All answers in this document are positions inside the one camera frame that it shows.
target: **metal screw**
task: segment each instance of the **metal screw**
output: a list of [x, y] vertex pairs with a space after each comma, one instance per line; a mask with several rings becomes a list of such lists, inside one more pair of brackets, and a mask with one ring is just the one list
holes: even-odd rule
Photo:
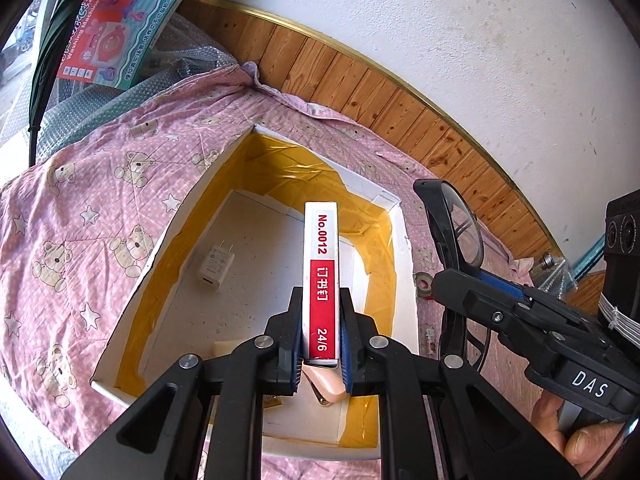
[[553, 256], [550, 253], [544, 253], [540, 258], [540, 260], [541, 260], [542, 268], [545, 270], [550, 269], [556, 264]]
[[444, 365], [447, 368], [453, 368], [455, 370], [457, 368], [461, 368], [463, 364], [464, 361], [459, 355], [449, 354], [444, 358]]
[[188, 370], [198, 364], [198, 356], [194, 354], [183, 355], [178, 361], [178, 364], [180, 365], [180, 368]]
[[389, 339], [383, 335], [375, 335], [369, 339], [369, 344], [373, 346], [373, 348], [384, 348], [389, 344]]
[[258, 348], [269, 348], [273, 344], [273, 337], [270, 335], [259, 335], [255, 338], [254, 344]]

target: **finger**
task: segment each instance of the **finger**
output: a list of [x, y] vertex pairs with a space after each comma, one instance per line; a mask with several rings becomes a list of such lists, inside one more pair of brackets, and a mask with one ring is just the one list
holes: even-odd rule
[[600, 459], [620, 432], [622, 424], [595, 424], [576, 431], [564, 450], [565, 458], [584, 475]]
[[564, 453], [564, 436], [559, 431], [558, 409], [562, 399], [549, 392], [542, 395], [535, 403], [531, 413], [531, 424], [559, 453]]

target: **bubble wrap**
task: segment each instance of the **bubble wrap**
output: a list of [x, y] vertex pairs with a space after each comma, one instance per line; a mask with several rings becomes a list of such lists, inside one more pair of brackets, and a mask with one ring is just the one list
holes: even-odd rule
[[[38, 136], [36, 161], [81, 140], [93, 130], [182, 79], [233, 65], [236, 60], [195, 25], [174, 14], [145, 61], [137, 85], [122, 91], [56, 79]], [[22, 133], [28, 140], [31, 75], [15, 99], [0, 132], [0, 144]]]

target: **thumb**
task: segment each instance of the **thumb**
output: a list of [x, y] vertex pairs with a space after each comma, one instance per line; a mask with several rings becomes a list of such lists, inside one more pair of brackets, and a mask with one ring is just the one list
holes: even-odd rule
[[566, 444], [565, 458], [584, 475], [600, 459], [620, 432], [622, 424], [595, 424], [576, 431]]

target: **wooden wall panel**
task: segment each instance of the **wooden wall panel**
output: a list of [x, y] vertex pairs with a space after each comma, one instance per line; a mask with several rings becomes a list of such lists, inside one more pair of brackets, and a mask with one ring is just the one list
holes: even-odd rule
[[258, 65], [260, 80], [269, 86], [281, 89], [305, 40], [306, 38], [298, 32], [277, 27], [260, 58]]
[[444, 175], [471, 150], [471, 145], [450, 128], [420, 161], [436, 175]]
[[423, 160], [444, 135], [444, 124], [435, 113], [425, 108], [396, 146], [415, 160]]
[[363, 63], [338, 52], [310, 101], [332, 110], [342, 110], [366, 72]]
[[603, 285], [604, 272], [587, 274], [578, 282], [578, 290], [571, 291], [564, 300], [591, 315], [596, 314]]
[[330, 46], [306, 38], [285, 77], [282, 91], [309, 101], [336, 54]]
[[236, 45], [238, 62], [256, 61], [260, 63], [275, 28], [273, 23], [251, 16], [242, 30], [238, 45]]
[[424, 105], [404, 90], [398, 90], [373, 121], [371, 129], [390, 144], [396, 144], [414, 124]]
[[347, 99], [341, 112], [357, 123], [370, 128], [378, 118], [380, 110], [398, 91], [391, 81], [367, 68], [355, 90]]
[[328, 38], [236, 4], [184, 0], [178, 12], [239, 62], [256, 62], [265, 84], [340, 111], [448, 180], [514, 256], [559, 254], [486, 153], [379, 67]]

